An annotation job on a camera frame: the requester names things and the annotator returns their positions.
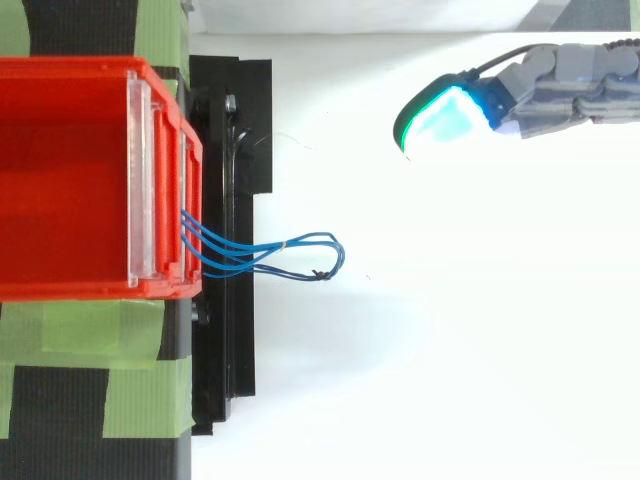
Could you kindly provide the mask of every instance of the green masking tape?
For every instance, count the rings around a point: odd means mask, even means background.
[[[0,363],[149,369],[163,323],[162,301],[4,303]]]
[[[175,67],[189,85],[188,21],[179,0],[138,0],[135,55],[151,65]]]
[[[22,0],[0,0],[0,57],[28,57],[29,24]]]
[[[14,370],[13,365],[0,364],[0,440],[9,438]]]
[[[179,438],[191,417],[191,357],[109,372],[104,438]]]
[[[640,0],[629,0],[631,14],[631,31],[640,30]]]

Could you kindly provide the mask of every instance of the white surface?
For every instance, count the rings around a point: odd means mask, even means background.
[[[258,396],[194,440],[194,479],[640,477],[640,126],[491,136],[421,164],[391,136],[442,73],[624,36],[193,39],[274,59],[256,240],[328,230],[347,249],[332,282],[257,280]]]
[[[199,0],[209,33],[511,31],[536,0]]]

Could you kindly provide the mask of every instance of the blue wire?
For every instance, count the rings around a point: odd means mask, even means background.
[[[300,282],[317,282],[320,280],[330,280],[332,279],[338,271],[344,265],[346,255],[344,251],[344,247],[338,242],[335,236],[331,233],[326,232],[315,232],[308,233],[306,235],[302,235],[300,237],[292,238],[286,242],[278,242],[278,243],[266,243],[262,245],[244,245],[241,243],[231,242],[212,231],[205,228],[202,224],[200,224],[195,218],[193,218],[189,213],[183,211],[182,212],[184,219],[182,220],[182,225],[186,230],[188,230],[192,235],[198,238],[205,246],[209,247],[214,252],[222,255],[224,258],[235,262],[235,264],[222,264],[218,262],[214,262],[209,258],[205,257],[202,253],[198,251],[198,249],[191,243],[191,241],[187,238],[187,236],[182,234],[182,241],[189,249],[189,251],[198,258],[204,265],[208,267],[212,267],[220,272],[224,273],[210,273],[204,272],[203,275],[208,278],[214,279],[225,279],[232,278],[237,275],[241,275],[244,273],[261,273],[266,275],[273,275],[276,277],[285,278],[288,280],[296,280]],[[331,241],[318,241],[318,240],[309,240],[318,237],[329,238]],[[281,252],[287,248],[296,248],[296,247],[312,247],[312,246],[323,246],[330,247],[336,251],[338,254],[338,258],[333,269],[328,273],[316,273],[314,271],[314,275],[304,275],[302,273],[288,272],[286,270],[282,270],[280,268],[272,267],[269,265],[263,265],[259,262],[264,260],[271,255]],[[242,260],[238,257],[251,257],[251,259]]]

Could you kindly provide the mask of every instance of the glowing green light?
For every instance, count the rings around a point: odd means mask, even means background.
[[[416,114],[402,136],[402,150],[409,154],[428,149],[430,142],[450,142],[476,126],[489,128],[482,109],[467,92],[450,87]]]

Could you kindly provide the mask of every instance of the red storage bin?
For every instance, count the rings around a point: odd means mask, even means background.
[[[0,59],[0,302],[192,297],[201,204],[202,145],[146,61]]]

